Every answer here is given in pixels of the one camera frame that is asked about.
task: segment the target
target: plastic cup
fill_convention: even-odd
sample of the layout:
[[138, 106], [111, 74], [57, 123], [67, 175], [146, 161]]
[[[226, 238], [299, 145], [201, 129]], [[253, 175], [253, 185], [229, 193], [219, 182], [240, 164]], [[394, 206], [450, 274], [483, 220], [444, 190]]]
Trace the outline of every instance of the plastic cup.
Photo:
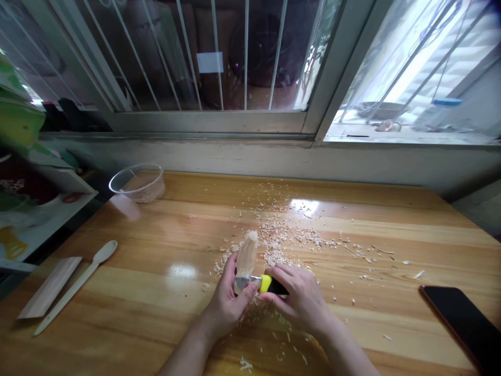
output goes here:
[[108, 187], [138, 204], [152, 202], [165, 192], [163, 168], [154, 163], [129, 166], [111, 178]]

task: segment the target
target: wooden table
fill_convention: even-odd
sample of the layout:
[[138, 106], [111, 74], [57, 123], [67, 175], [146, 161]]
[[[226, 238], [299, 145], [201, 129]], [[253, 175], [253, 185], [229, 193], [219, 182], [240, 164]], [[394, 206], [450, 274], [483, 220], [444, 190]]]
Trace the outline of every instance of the wooden table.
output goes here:
[[[436, 194], [419, 187], [179, 172], [166, 172], [164, 180], [165, 194], [150, 204], [113, 197], [0, 302], [0, 374], [155, 373], [211, 298], [220, 249], [238, 245], [249, 229], [260, 231], [269, 216], [290, 226], [281, 246], [315, 273], [330, 309], [348, 322], [383, 375], [476, 374], [418, 286], [462, 289], [499, 328], [501, 245]], [[351, 250], [359, 244], [376, 260], [355, 259], [340, 245], [319, 252], [293, 238], [302, 228], [336, 242], [342, 231]], [[114, 255], [32, 338], [41, 319], [15, 317], [58, 259], [84, 257], [71, 285], [111, 239], [118, 241]], [[394, 253], [380, 256], [367, 251], [371, 245]], [[255, 273], [264, 268], [259, 257]], [[205, 292], [204, 284], [210, 284]], [[305, 333], [289, 331], [276, 315], [255, 307], [249, 317], [251, 324], [218, 342], [206, 374], [240, 375], [242, 356], [254, 365], [253, 375], [328, 374], [324, 354]]]

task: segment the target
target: left hand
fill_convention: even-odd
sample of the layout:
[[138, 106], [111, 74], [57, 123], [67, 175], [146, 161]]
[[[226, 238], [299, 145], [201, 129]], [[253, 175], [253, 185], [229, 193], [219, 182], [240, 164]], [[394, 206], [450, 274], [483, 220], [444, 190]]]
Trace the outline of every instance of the left hand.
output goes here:
[[250, 283], [240, 295], [235, 296], [233, 285], [237, 255], [238, 252], [233, 253], [226, 261], [214, 295], [199, 318], [208, 340], [214, 343], [236, 326], [258, 289], [255, 283]]

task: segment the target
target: hand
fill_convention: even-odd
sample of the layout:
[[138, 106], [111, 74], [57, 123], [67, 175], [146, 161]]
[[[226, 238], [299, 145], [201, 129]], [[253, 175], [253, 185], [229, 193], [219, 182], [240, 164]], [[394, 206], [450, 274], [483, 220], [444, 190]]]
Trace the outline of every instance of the hand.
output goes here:
[[250, 283], [240, 295], [235, 296], [233, 285], [237, 255], [238, 252], [233, 253], [226, 261], [214, 295], [199, 318], [209, 341], [214, 343], [218, 338], [228, 334], [243, 318], [249, 302], [258, 289], [255, 283]]
[[259, 295], [261, 300], [271, 302], [290, 322], [315, 337], [331, 326], [333, 315], [313, 273], [300, 267], [277, 264], [267, 268], [265, 274], [280, 282], [289, 295], [282, 299], [274, 293], [265, 292]]

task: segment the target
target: shelf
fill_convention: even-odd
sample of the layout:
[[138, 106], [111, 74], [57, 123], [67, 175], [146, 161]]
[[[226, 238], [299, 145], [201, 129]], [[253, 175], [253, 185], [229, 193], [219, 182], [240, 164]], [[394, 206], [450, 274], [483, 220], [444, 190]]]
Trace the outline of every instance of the shelf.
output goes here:
[[45, 242], [53, 233], [62, 227], [73, 215], [77, 214], [85, 205], [87, 205], [97, 192], [83, 194], [79, 199], [71, 203], [64, 203], [63, 200], [72, 193], [60, 194], [51, 202], [38, 206], [32, 213], [35, 217], [36, 225], [28, 229], [12, 230], [12, 233], [19, 240], [19, 247], [22, 253], [7, 259], [7, 253], [3, 242], [0, 244], [0, 268], [12, 269], [10, 261], [24, 261], [32, 254], [43, 242]]

